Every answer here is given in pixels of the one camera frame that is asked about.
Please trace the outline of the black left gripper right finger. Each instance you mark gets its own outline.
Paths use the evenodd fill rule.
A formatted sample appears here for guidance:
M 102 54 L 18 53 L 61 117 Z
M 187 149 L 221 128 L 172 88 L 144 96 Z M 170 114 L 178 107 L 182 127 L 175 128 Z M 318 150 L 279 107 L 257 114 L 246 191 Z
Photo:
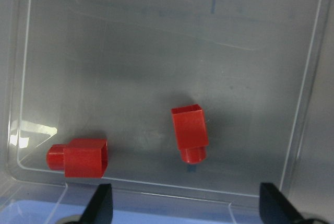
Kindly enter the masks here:
M 273 183 L 260 184 L 259 215 L 262 222 L 268 224 L 306 222 L 306 219 Z

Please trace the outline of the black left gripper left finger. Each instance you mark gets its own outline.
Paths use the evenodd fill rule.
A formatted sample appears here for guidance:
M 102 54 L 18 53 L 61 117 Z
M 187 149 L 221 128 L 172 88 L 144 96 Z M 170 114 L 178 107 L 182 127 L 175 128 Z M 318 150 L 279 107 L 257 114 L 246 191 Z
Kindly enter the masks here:
M 100 184 L 80 217 L 80 223 L 111 223 L 112 219 L 112 185 Z

